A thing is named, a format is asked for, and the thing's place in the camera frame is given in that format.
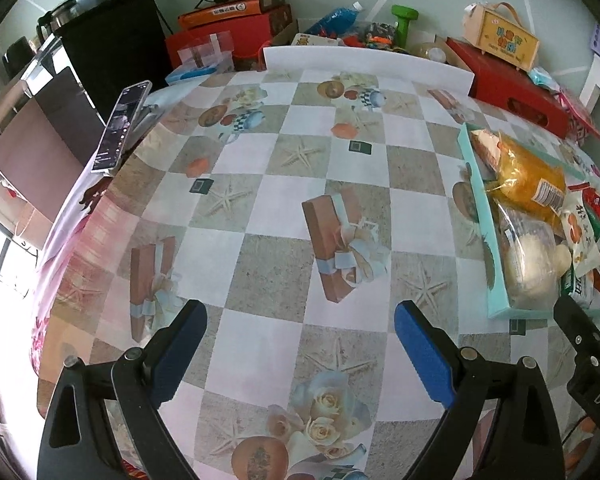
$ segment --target smartphone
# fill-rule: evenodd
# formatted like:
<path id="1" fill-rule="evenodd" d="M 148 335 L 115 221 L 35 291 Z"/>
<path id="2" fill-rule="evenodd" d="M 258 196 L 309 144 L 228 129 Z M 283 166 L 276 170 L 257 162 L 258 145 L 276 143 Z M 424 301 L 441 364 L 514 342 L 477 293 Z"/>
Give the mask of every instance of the smartphone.
<path id="1" fill-rule="evenodd" d="M 131 133 L 142 103 L 150 91 L 151 81 L 142 81 L 120 92 L 120 97 L 113 107 L 100 139 L 91 173 L 107 173 L 116 169 L 122 157 L 126 138 Z"/>

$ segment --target wooden box with handle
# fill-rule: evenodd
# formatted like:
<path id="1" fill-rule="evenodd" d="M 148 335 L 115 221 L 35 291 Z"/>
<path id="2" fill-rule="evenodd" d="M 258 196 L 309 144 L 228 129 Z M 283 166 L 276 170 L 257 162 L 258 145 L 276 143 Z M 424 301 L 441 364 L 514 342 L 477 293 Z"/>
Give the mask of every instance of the wooden box with handle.
<path id="1" fill-rule="evenodd" d="M 517 23 L 497 13 L 499 6 L 507 7 Z M 533 68 L 540 41 L 522 27 L 511 4 L 472 4 L 465 9 L 462 25 L 464 38 L 483 54 L 489 52 L 517 69 Z"/>

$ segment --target barcode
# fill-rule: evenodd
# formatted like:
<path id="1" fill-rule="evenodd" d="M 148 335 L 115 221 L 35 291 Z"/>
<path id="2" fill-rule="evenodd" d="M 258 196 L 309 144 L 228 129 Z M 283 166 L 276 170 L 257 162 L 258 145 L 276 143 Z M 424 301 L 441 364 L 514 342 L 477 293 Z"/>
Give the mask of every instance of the barcode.
<path id="1" fill-rule="evenodd" d="M 217 16 L 218 14 L 224 14 L 226 12 L 234 12 L 235 10 L 237 10 L 237 8 L 235 7 L 235 5 L 232 5 L 232 6 L 228 6 L 228 7 L 220 7 L 219 9 L 214 9 L 212 12 L 215 16 Z"/>
<path id="2" fill-rule="evenodd" d="M 544 178 L 541 178 L 538 182 L 536 194 L 533 195 L 531 200 L 537 204 L 550 207 L 557 214 L 562 207 L 562 202 L 564 202 L 564 193 Z"/>

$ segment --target screw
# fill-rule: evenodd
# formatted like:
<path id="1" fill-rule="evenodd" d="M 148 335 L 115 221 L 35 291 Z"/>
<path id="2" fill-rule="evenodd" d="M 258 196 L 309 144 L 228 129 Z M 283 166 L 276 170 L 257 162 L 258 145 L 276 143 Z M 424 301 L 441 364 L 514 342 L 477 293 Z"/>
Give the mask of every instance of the screw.
<path id="1" fill-rule="evenodd" d="M 139 359 L 141 355 L 142 349 L 135 346 L 125 352 L 125 359 L 127 361 L 135 361 L 136 359 Z"/>
<path id="2" fill-rule="evenodd" d="M 64 360 L 64 367 L 65 368 L 73 368 L 75 365 L 77 365 L 80 362 L 80 358 L 75 356 L 75 355 L 69 355 L 67 356 L 67 358 Z"/>
<path id="3" fill-rule="evenodd" d="M 522 364 L 525 365 L 525 368 L 535 368 L 538 363 L 532 357 L 525 356 L 522 358 Z"/>
<path id="4" fill-rule="evenodd" d="M 475 348 L 471 348 L 470 346 L 465 346 L 461 349 L 460 355 L 467 361 L 475 361 L 478 358 L 478 352 L 475 351 Z"/>

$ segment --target phone screen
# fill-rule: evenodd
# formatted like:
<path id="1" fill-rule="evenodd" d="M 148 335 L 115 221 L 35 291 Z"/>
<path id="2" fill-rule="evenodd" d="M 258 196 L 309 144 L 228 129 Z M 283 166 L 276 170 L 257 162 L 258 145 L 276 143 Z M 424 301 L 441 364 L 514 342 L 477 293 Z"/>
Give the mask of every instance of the phone screen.
<path id="1" fill-rule="evenodd" d="M 147 82 L 143 82 L 125 88 L 121 92 L 105 127 L 92 171 L 108 170 L 118 164 L 126 136 L 129 134 L 129 127 L 138 111 L 147 85 Z"/>

